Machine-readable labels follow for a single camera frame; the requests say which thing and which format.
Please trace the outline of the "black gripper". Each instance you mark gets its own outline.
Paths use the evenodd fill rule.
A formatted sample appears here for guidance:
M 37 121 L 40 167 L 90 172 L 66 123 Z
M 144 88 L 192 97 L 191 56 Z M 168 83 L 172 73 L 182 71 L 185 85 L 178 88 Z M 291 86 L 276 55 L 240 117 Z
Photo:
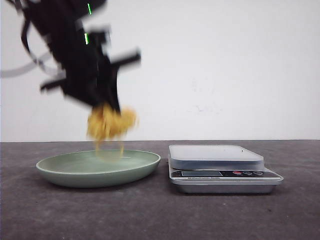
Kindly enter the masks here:
M 140 52 L 111 61 L 102 50 L 107 41 L 104 31 L 86 33 L 82 29 L 69 29 L 51 32 L 47 37 L 47 46 L 65 76 L 44 83 L 40 90 L 61 88 L 65 95 L 92 107 L 104 100 L 120 113 L 118 72 L 122 67 L 139 62 Z

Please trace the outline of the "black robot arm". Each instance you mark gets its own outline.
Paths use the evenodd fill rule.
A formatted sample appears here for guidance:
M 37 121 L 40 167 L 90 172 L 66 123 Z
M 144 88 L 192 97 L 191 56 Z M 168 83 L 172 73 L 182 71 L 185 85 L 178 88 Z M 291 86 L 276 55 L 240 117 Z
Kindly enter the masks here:
M 41 91 L 61 88 L 62 92 L 91 107 L 109 105 L 116 112 L 118 99 L 117 76 L 121 67 L 141 60 L 140 52 L 110 61 L 103 52 L 108 30 L 86 32 L 81 18 L 105 5 L 105 0 L 10 0 L 8 3 L 24 17 L 21 42 L 43 71 L 48 68 L 30 50 L 28 30 L 33 25 L 45 40 L 49 52 L 59 63 L 65 76 L 45 82 Z

